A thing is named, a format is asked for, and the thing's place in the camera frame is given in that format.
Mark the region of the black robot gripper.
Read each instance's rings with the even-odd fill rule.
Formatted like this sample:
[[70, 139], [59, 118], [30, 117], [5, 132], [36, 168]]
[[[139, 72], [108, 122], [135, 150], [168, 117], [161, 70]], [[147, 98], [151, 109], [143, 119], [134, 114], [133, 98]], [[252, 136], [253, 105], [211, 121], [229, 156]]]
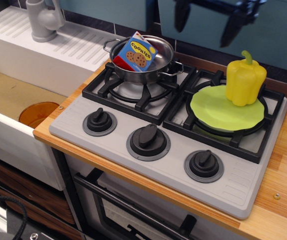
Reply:
[[244, 25], [253, 24], [259, 16], [260, 0], [240, 0], [235, 4], [222, 0], [176, 0], [174, 27], [181, 33], [187, 23], [191, 3], [230, 16], [220, 39], [220, 47], [228, 47]]

